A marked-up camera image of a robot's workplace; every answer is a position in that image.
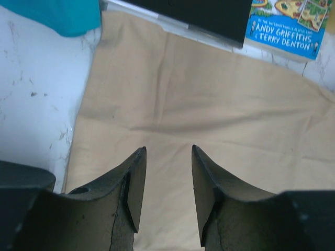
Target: black laptop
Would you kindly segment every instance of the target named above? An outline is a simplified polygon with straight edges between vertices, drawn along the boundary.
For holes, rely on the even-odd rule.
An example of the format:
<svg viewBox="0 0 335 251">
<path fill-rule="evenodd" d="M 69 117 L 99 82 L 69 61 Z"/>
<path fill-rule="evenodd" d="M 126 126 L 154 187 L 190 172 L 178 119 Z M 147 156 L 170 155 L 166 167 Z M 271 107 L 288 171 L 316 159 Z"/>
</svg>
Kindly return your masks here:
<svg viewBox="0 0 335 251">
<path fill-rule="evenodd" d="M 123 0 L 242 47 L 252 0 Z"/>
</svg>

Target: white marble surface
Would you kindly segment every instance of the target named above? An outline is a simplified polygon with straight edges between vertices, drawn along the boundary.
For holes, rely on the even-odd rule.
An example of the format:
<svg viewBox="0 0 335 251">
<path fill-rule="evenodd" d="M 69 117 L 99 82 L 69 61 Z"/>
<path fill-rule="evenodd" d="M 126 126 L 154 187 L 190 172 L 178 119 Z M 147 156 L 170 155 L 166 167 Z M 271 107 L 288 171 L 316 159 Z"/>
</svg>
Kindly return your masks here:
<svg viewBox="0 0 335 251">
<path fill-rule="evenodd" d="M 0 7 L 0 159 L 51 170 L 62 190 L 75 117 L 100 29 L 78 38 Z M 226 48 L 280 65 L 335 90 L 335 36 L 316 61 L 296 63 L 245 45 Z"/>
</svg>

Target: blue fabric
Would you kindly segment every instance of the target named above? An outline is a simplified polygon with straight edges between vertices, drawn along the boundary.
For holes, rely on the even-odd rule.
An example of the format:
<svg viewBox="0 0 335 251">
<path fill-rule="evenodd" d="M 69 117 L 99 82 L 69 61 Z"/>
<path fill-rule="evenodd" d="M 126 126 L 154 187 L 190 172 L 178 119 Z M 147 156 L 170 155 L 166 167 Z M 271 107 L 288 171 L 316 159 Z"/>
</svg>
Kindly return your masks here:
<svg viewBox="0 0 335 251">
<path fill-rule="evenodd" d="M 101 23 L 99 0 L 0 0 L 0 5 L 64 37 L 83 35 Z"/>
</svg>

